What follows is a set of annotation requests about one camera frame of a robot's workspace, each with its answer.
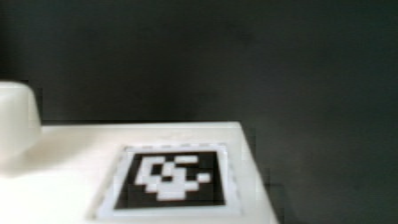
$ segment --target ar tag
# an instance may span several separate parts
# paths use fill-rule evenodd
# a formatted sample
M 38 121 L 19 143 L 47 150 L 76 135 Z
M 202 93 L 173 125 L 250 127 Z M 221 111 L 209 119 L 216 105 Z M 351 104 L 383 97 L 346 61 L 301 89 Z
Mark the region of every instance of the ar tag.
M 97 217 L 237 214 L 235 195 L 223 145 L 127 147 Z

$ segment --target dark background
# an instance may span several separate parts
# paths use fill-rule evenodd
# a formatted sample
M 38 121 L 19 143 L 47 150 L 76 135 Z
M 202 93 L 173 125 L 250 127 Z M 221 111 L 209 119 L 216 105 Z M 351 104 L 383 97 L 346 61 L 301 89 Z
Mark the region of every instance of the dark background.
M 0 4 L 44 124 L 239 121 L 285 224 L 398 220 L 398 2 Z

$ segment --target dark gray wall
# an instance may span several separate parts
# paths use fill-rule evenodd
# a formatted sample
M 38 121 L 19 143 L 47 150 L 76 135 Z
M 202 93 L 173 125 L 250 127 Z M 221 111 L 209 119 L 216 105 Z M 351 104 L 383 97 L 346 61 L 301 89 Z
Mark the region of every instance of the dark gray wall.
M 51 123 L 241 121 L 282 223 L 398 219 L 395 1 L 3 1 L 1 78 Z

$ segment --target white object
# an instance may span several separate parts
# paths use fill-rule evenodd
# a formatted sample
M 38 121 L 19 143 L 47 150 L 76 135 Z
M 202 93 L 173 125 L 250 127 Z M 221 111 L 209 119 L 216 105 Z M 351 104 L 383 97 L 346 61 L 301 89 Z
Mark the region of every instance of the white object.
M 26 85 L 0 82 L 0 162 L 35 144 L 40 122 L 33 93 Z
M 0 223 L 93 224 L 120 152 L 127 145 L 221 142 L 241 215 L 141 216 L 129 224 L 275 224 L 241 127 L 235 122 L 44 126 L 24 163 L 0 170 Z

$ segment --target white surface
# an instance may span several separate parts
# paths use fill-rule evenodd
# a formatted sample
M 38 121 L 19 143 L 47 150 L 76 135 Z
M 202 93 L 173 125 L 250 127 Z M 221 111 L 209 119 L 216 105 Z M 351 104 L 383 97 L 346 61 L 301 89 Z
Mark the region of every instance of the white surface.
M 0 168 L 0 223 L 97 223 L 92 216 L 122 148 L 203 142 L 223 142 L 228 146 L 241 216 L 209 217 L 203 211 L 195 218 L 136 217 L 125 223 L 276 223 L 234 122 L 44 127 L 24 159 Z
M 33 145 L 38 134 L 31 90 L 20 83 L 0 82 L 0 162 Z

